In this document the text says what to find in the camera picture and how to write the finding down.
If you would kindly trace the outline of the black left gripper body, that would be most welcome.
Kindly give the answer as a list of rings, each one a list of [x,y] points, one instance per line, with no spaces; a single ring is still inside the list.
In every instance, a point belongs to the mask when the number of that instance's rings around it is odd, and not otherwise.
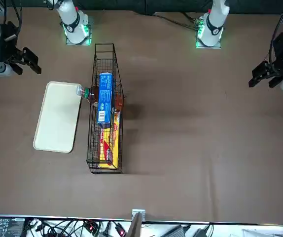
[[[269,57],[271,75],[283,75],[283,32],[273,40],[274,59]]]

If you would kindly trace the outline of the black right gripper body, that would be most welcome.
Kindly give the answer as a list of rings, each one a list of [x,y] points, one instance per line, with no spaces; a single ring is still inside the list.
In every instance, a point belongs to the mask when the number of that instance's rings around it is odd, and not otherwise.
[[[16,47],[21,27],[21,21],[19,22],[18,26],[16,26],[12,21],[1,24],[0,62],[23,62],[23,53]]]

